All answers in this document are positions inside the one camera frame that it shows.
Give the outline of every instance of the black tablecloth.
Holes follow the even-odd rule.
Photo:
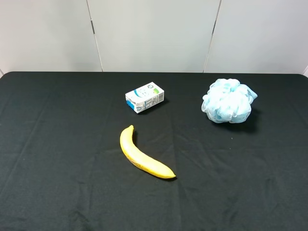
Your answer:
[[[258,94],[242,124],[201,111],[217,78]],[[139,115],[125,93],[153,81]],[[175,180],[134,167],[140,150]],[[0,79],[0,231],[307,231],[308,78],[301,75],[40,73]]]

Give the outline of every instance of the milk carton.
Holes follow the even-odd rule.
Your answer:
[[[164,101],[164,93],[164,90],[152,82],[126,93],[125,98],[126,103],[139,113]]]

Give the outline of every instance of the banana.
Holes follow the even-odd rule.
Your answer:
[[[160,178],[174,178],[173,171],[166,165],[141,152],[133,143],[134,126],[124,129],[120,136],[120,145],[127,159],[137,168]]]

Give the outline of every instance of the panel seam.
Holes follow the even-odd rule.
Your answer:
[[[217,23],[219,11],[220,11],[221,1],[222,0],[219,1],[219,6],[218,6],[217,14],[216,14],[216,19],[215,19],[215,23],[214,23],[213,30],[212,30],[212,36],[211,36],[208,52],[207,52],[205,63],[204,63],[203,73],[205,72],[207,61],[208,61],[208,57],[210,55],[210,50],[211,50],[211,46],[212,46],[212,41],[213,41],[213,36],[214,36],[214,32],[215,32],[215,27],[216,27],[216,23]]]
[[[97,50],[98,58],[100,59],[102,72],[104,72],[103,63],[102,63],[102,59],[101,59],[101,55],[100,55],[100,50],[98,49],[98,43],[97,43],[96,35],[95,35],[95,32],[94,32],[94,31],[95,31],[95,28],[94,28],[94,22],[93,22],[92,16],[91,16],[91,10],[90,10],[90,5],[89,5],[89,0],[86,0],[86,2],[87,2],[88,11],[89,11],[91,26],[92,26],[92,29],[93,29],[93,35],[94,35],[94,40],[95,40],[95,44],[96,44],[96,50]]]

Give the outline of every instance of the blue bath sponge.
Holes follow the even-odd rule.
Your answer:
[[[217,79],[203,96],[201,110],[215,123],[242,123],[251,112],[250,104],[257,97],[237,79]]]

